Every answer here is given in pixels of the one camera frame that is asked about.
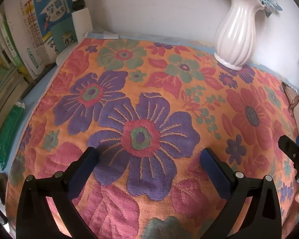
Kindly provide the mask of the green plastic package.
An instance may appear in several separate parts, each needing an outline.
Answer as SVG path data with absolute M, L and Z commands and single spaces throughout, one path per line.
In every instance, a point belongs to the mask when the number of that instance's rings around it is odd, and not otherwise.
M 25 104 L 17 102 L 6 119 L 4 120 L 0 129 L 0 167 L 4 170 L 7 166 L 8 158 L 10 156 L 11 148 L 15 135 L 19 129 L 21 121 L 24 116 Z

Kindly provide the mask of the floral woven table cloth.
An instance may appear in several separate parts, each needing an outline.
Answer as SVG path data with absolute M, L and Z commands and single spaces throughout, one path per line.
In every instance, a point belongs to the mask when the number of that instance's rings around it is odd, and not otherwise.
M 73 203 L 99 238 L 199 238 L 225 204 L 199 161 L 207 147 L 249 177 L 270 175 L 286 219 L 297 184 L 278 140 L 297 134 L 268 72 L 231 71 L 190 46 L 87 38 L 27 122 L 7 185 L 9 225 L 26 176 L 65 170 L 89 146 L 100 161 Z

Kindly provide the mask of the brown paper bag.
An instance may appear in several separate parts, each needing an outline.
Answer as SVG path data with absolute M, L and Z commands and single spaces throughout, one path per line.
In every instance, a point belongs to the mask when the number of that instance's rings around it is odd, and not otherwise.
M 299 94 L 285 83 L 282 83 L 282 88 L 288 100 L 286 110 L 287 116 L 299 121 Z

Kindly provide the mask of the stack of books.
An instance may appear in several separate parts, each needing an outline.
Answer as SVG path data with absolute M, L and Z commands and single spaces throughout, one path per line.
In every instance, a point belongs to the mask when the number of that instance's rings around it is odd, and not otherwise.
M 24 65 L 13 41 L 4 7 L 0 6 L 0 129 L 19 101 L 33 74 Z

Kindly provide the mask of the blue cover book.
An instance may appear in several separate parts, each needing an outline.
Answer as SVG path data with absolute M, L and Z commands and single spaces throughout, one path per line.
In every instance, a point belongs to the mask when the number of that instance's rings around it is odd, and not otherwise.
M 77 42 L 72 0 L 29 0 L 24 4 L 34 48 L 44 64 Z

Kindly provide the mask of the white ribbed ceramic vase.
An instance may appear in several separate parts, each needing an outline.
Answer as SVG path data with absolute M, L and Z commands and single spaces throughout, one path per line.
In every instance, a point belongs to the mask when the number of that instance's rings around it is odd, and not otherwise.
M 242 70 L 254 52 L 259 0 L 231 0 L 231 7 L 216 33 L 215 59 L 234 71 Z

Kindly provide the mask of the white lamp stand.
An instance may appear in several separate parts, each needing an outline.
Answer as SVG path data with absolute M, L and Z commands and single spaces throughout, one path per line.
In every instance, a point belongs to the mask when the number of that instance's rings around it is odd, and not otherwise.
M 77 41 L 70 44 L 56 58 L 57 66 L 60 66 L 71 51 L 93 30 L 90 11 L 86 7 L 85 0 L 72 0 L 72 21 Z

